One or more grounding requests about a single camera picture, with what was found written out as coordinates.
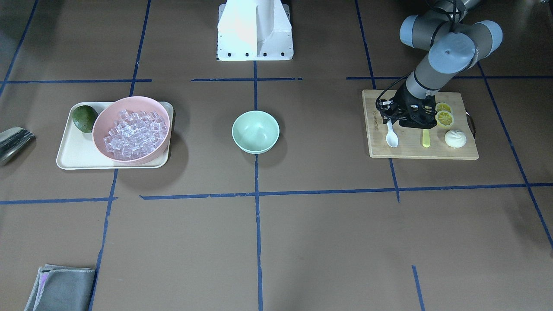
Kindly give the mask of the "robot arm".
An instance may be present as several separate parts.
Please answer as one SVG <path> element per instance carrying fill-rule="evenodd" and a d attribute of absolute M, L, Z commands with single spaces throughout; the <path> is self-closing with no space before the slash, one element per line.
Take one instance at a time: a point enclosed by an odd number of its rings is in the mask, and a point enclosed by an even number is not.
<path fill-rule="evenodd" d="M 503 30 L 491 20 L 464 24 L 477 0 L 437 0 L 423 15 L 407 17 L 400 28 L 403 44 L 427 52 L 417 67 L 400 79 L 390 100 L 377 97 L 383 124 L 431 129 L 437 125 L 436 94 L 456 75 L 472 68 L 500 47 Z"/>

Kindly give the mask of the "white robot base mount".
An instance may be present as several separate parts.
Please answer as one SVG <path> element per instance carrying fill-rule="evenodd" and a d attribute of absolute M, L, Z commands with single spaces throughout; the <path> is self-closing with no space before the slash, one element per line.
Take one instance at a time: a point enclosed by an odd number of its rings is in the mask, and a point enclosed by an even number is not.
<path fill-rule="evenodd" d="M 219 61 L 285 61 L 294 56 L 290 6 L 281 0 L 228 0 L 219 6 Z"/>

